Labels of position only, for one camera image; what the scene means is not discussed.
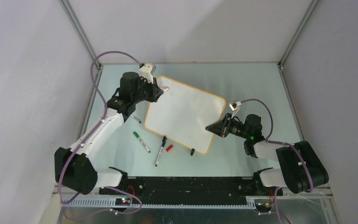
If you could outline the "black whiteboard marker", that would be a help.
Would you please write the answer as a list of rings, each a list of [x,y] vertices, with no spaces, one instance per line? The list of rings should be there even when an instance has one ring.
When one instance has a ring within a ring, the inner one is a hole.
[[[131,115],[131,117],[132,117],[133,119],[135,119],[138,123],[142,123],[142,121],[141,121],[139,118],[137,118],[136,116]]]

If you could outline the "orange framed whiteboard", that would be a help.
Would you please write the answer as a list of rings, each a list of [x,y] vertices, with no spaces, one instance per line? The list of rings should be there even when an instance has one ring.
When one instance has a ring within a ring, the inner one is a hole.
[[[214,134],[205,128],[221,119],[225,99],[165,76],[157,78],[157,85],[170,89],[149,104],[145,128],[199,154],[207,154]]]

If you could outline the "green whiteboard marker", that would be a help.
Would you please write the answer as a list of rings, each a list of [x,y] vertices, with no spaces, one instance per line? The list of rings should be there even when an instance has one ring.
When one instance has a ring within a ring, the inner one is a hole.
[[[151,153],[149,147],[145,144],[145,142],[141,139],[139,134],[137,132],[133,132],[134,136],[137,138],[137,140],[140,142],[140,144],[143,146],[143,148],[148,152]]]

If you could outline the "red marker cap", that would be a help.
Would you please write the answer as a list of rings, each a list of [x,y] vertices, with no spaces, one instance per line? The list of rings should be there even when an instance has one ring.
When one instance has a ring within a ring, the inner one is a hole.
[[[173,145],[170,145],[170,146],[166,149],[166,152],[169,152],[172,148],[173,148]]]

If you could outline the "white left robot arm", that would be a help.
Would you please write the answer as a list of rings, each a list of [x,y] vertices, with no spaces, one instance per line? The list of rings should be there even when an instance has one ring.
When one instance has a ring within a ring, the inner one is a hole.
[[[108,138],[133,114],[142,101],[157,102],[163,95],[156,78],[150,71],[126,72],[111,99],[104,103],[101,118],[91,130],[68,148],[60,147],[54,154],[55,180],[86,195],[95,188],[111,187],[117,194],[124,194],[129,182],[123,172],[115,168],[97,169],[93,163]]]

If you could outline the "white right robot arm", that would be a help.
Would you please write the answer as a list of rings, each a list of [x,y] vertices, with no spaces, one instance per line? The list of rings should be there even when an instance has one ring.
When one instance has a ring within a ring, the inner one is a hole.
[[[261,117],[250,114],[244,122],[227,113],[222,120],[205,128],[222,138],[233,134],[243,138],[246,155],[269,159],[279,163],[279,168],[267,168],[255,173],[253,191],[264,195],[271,187],[288,188],[292,193],[311,192],[327,184],[329,175],[309,142],[297,143],[267,140],[262,134]]]

